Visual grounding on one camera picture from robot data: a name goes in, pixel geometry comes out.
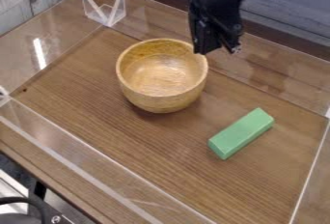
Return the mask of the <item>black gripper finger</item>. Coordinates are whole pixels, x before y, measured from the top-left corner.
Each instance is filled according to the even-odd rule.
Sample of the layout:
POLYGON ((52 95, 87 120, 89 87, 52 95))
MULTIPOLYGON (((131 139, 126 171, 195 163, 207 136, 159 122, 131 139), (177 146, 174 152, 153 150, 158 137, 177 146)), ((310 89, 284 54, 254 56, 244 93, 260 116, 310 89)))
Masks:
POLYGON ((222 47, 218 31, 209 22, 195 20, 191 24, 194 52, 206 55, 222 47))
POLYGON ((241 43, 238 38, 225 39, 225 47, 231 54, 241 52, 241 43))

